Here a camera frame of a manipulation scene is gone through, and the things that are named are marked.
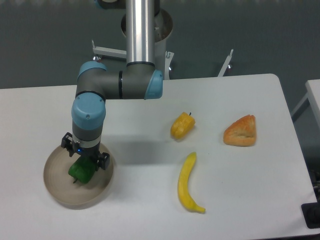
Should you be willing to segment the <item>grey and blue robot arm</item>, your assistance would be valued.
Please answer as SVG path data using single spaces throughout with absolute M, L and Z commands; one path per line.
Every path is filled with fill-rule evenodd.
M 155 16 L 157 0 L 125 2 L 126 70 L 108 72 L 100 62 L 84 63 L 77 77 L 71 108 L 72 133 L 66 133 L 61 147 L 70 156 L 78 154 L 105 170 L 110 155 L 100 152 L 106 101 L 114 99 L 159 99 L 163 94 L 163 73 L 156 68 Z

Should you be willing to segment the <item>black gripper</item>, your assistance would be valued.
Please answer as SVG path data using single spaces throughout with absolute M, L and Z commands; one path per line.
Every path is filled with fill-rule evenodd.
M 81 147 L 79 142 L 73 141 L 73 135 L 67 132 L 61 139 L 61 147 L 66 149 L 69 156 L 72 157 L 74 153 L 94 160 L 95 170 L 106 170 L 110 164 L 110 154 L 107 152 L 100 152 L 100 142 L 92 147 Z

